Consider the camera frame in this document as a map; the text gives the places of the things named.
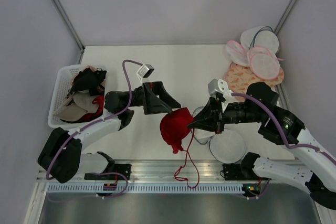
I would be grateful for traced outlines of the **red bra from bag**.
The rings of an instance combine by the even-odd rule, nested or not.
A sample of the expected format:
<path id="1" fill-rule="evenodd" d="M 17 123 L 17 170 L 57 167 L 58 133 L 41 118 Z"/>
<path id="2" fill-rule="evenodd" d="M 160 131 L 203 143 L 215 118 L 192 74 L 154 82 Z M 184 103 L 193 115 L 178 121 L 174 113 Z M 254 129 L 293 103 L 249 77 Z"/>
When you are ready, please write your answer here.
<path id="1" fill-rule="evenodd" d="M 195 132 L 194 129 L 188 127 L 189 124 L 194 122 L 188 108 L 179 108 L 166 114 L 160 122 L 160 133 L 164 142 L 172 148 L 173 154 L 178 154 L 179 152 L 185 153 L 184 164 L 179 167 L 179 169 L 174 173 L 174 179 L 179 182 L 186 182 L 188 189 L 194 190 L 199 186 L 200 175 L 197 166 L 190 155 L 190 147 L 193 143 Z M 182 141 L 189 135 L 191 135 L 190 142 L 186 149 L 182 146 Z M 194 186 L 189 184 L 189 179 L 187 177 L 181 177 L 180 173 L 187 165 L 187 161 L 190 161 L 196 170 L 197 182 Z"/>

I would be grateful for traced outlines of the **white mesh laundry bag blue trim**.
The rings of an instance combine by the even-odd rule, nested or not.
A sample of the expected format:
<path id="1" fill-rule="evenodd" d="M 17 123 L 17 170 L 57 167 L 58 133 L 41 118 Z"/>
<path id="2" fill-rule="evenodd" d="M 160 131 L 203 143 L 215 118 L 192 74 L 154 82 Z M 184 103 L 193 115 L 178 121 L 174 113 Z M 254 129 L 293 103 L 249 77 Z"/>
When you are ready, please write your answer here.
<path id="1" fill-rule="evenodd" d="M 224 129 L 221 134 L 200 129 L 194 131 L 194 139 L 200 145 L 207 145 L 212 156 L 221 163 L 236 163 L 246 155 L 245 141 L 234 130 Z"/>

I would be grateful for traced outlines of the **right arm base black plate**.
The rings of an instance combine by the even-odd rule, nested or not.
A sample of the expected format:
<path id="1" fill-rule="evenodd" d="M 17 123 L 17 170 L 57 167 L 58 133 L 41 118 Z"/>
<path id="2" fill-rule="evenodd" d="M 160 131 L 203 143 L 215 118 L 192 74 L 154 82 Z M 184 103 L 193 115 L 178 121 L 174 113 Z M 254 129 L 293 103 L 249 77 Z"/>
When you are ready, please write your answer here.
<path id="1" fill-rule="evenodd" d="M 223 164 L 221 175 L 226 181 L 253 180 L 254 176 L 248 170 L 241 167 L 240 164 Z"/>

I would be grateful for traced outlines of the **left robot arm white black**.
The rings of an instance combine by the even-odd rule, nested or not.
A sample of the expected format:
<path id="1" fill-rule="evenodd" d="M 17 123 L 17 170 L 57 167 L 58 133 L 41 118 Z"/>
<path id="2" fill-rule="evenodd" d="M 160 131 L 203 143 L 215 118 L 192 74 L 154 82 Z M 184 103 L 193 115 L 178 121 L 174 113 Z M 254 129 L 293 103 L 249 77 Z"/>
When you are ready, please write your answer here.
<path id="1" fill-rule="evenodd" d="M 66 183 L 79 174 L 92 179 L 115 177 L 113 158 L 104 152 L 85 154 L 83 150 L 104 136 L 126 128 L 133 118 L 133 107 L 142 107 L 144 114 L 150 115 L 170 113 L 181 108 L 181 104 L 168 94 L 161 81 L 145 82 L 125 92 L 108 92 L 104 96 L 108 116 L 77 129 L 58 127 L 51 132 L 37 161 L 46 171 L 46 179 Z"/>

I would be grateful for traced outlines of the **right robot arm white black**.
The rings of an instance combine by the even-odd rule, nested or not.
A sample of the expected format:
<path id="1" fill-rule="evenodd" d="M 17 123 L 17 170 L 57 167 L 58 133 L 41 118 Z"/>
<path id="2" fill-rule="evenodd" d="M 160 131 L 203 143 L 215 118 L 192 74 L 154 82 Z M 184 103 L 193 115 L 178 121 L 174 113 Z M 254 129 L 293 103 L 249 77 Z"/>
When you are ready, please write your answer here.
<path id="1" fill-rule="evenodd" d="M 252 83 L 246 93 L 229 90 L 224 80 L 208 84 L 210 98 L 188 125 L 216 134 L 227 124 L 260 123 L 258 134 L 281 146 L 306 165 L 306 169 L 272 162 L 248 152 L 239 172 L 248 180 L 266 178 L 301 189 L 316 203 L 335 209 L 335 157 L 312 136 L 292 112 L 277 106 L 279 95 L 264 82 Z"/>

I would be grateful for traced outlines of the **left arm base black plate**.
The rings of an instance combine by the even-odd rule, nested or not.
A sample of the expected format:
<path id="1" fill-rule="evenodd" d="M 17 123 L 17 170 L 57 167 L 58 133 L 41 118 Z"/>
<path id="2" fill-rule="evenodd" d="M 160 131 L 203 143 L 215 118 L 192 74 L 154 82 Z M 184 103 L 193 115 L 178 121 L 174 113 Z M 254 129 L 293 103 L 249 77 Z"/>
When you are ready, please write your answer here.
<path id="1" fill-rule="evenodd" d="M 86 173 L 84 179 L 125 181 L 125 179 L 121 175 L 117 175 L 117 173 L 122 174 L 126 177 L 126 179 L 129 179 L 131 175 L 131 164 L 109 164 L 102 173 L 104 173 L 104 175 L 94 175 L 93 173 Z"/>

